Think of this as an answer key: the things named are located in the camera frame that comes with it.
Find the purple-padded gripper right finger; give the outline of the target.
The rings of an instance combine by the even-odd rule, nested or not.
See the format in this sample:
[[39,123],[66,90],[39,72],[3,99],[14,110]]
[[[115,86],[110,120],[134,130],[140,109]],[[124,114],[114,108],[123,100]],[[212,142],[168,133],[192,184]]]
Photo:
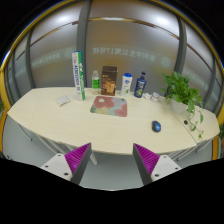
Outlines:
[[181,167],[168,155],[158,155],[136,143],[133,144],[133,156],[143,185],[181,170]]

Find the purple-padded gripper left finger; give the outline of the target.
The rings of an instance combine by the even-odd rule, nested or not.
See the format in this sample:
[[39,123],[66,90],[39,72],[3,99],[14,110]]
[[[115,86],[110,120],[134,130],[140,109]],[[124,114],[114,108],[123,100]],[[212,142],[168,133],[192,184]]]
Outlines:
[[76,185],[79,185],[92,154],[91,144],[87,143],[67,154],[58,153],[41,168]]

